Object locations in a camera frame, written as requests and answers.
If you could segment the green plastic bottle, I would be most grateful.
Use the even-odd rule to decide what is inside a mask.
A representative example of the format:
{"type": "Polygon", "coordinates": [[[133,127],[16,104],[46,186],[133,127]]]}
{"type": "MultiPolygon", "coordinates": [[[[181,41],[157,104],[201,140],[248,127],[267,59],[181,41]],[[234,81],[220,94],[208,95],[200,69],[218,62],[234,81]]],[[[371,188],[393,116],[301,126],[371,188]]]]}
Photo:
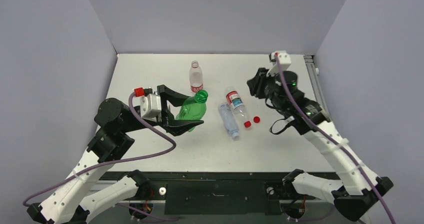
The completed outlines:
{"type": "Polygon", "coordinates": [[[176,120],[201,120],[207,111],[207,100],[209,94],[205,90],[200,90],[194,96],[183,102],[176,120]]]}

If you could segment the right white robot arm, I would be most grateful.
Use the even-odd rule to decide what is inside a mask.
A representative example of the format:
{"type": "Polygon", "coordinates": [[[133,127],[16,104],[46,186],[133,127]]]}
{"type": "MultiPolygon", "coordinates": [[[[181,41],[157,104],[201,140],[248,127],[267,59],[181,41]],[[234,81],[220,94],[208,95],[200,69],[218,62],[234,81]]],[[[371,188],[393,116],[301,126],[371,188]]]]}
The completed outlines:
{"type": "Polygon", "coordinates": [[[305,97],[292,71],[269,74],[259,68],[247,81],[251,96],[270,101],[268,107],[291,118],[285,129],[294,127],[326,159],[338,176],[330,180],[295,169],[282,179],[282,191],[289,197],[311,196],[334,205],[346,219],[359,221],[394,186],[388,177],[372,171],[350,148],[324,108],[305,97]]]}

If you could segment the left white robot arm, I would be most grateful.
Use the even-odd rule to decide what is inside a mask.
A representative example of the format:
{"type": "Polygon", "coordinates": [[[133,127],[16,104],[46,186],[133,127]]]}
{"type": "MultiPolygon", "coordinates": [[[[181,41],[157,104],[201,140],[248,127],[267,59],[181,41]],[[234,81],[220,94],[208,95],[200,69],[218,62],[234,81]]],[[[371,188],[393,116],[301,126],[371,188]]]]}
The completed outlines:
{"type": "Polygon", "coordinates": [[[128,103],[116,98],[104,100],[94,118],[99,129],[68,177],[48,188],[50,196],[40,203],[23,202],[31,219],[40,224],[87,224],[115,204],[148,195],[150,182],[139,170],[124,174],[116,183],[94,194],[91,188],[115,164],[124,163],[134,143],[129,132],[148,128],[176,148],[174,137],[201,125],[199,117],[176,119],[169,104],[182,107],[188,96],[165,85],[156,91],[137,88],[128,103]]]}

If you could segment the red bottle cap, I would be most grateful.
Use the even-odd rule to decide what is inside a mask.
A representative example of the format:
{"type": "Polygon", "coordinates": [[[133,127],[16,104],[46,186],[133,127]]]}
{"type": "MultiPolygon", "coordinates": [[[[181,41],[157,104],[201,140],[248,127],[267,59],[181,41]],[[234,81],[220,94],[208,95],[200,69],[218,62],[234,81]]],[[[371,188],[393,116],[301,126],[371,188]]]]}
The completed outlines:
{"type": "Polygon", "coordinates": [[[260,122],[260,117],[259,116],[254,116],[254,118],[253,118],[253,121],[255,122],[255,123],[259,123],[260,122]]]}

